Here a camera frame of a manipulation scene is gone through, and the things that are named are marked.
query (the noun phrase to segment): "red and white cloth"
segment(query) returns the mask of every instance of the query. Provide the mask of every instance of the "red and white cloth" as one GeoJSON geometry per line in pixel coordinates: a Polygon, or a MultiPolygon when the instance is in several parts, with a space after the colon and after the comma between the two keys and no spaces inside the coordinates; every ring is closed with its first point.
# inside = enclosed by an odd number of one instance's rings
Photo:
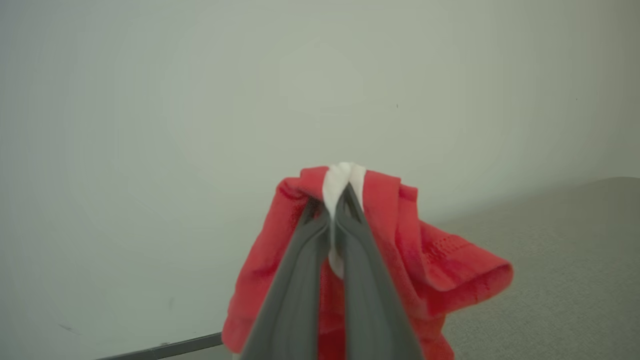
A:
{"type": "MultiPolygon", "coordinates": [[[[484,301],[511,283],[513,267],[508,261],[420,221],[418,190],[401,184],[400,178],[346,163],[308,168],[278,185],[262,232],[240,271],[222,331],[232,352],[242,351],[308,198],[324,200],[331,213],[335,194],[339,197],[348,182],[360,197],[427,360],[454,358],[441,333],[447,313],[484,301]]],[[[341,274],[340,264],[334,258],[321,271],[320,360],[345,358],[344,287],[336,275],[341,274]]]]}

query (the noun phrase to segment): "folded red cloth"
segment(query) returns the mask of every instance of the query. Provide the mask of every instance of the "folded red cloth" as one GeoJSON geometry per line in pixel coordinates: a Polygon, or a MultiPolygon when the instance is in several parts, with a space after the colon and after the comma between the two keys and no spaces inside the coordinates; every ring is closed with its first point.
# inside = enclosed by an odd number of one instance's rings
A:
{"type": "MultiPolygon", "coordinates": [[[[308,198],[323,198],[327,169],[308,168],[278,185],[229,304],[222,340],[232,352],[242,351],[308,198]]],[[[498,294],[511,283],[513,268],[463,238],[420,221],[417,197],[418,190],[401,184],[400,178],[374,171],[365,175],[364,213],[424,357],[453,359],[441,333],[445,315],[498,294]]],[[[327,261],[320,294],[318,358],[344,359],[344,287],[327,261]]]]}

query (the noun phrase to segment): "dark gray trim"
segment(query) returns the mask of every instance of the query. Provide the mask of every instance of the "dark gray trim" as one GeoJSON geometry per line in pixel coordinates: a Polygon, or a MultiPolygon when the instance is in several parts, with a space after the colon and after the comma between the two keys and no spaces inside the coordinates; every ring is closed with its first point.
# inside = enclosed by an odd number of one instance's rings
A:
{"type": "Polygon", "coordinates": [[[166,357],[186,354],[188,352],[202,350],[204,348],[222,345],[222,334],[211,334],[179,343],[167,344],[137,352],[130,352],[113,357],[105,357],[100,360],[158,360],[166,357]]]}

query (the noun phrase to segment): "gray tongs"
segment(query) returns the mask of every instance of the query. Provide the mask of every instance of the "gray tongs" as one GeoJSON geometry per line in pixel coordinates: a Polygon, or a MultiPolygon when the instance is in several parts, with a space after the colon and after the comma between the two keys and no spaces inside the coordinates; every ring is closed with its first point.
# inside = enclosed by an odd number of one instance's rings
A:
{"type": "Polygon", "coordinates": [[[333,225],[324,204],[309,199],[240,359],[318,358],[320,266],[331,235],[344,259],[346,359],[423,359],[351,185],[333,225]]]}

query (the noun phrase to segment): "red cloth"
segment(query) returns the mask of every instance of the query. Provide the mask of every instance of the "red cloth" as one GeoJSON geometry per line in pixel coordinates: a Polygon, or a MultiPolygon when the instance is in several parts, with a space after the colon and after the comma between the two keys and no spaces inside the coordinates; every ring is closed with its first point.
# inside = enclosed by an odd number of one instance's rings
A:
{"type": "MultiPolygon", "coordinates": [[[[326,167],[302,170],[276,189],[262,232],[236,282],[222,340],[240,353],[309,197],[322,199],[326,167]]],[[[418,190],[400,178],[367,171],[364,213],[403,301],[424,357],[453,359],[441,329],[445,315],[505,289],[509,262],[418,219],[418,190]]],[[[327,261],[321,272],[320,360],[345,358],[344,288],[327,261]]]]}

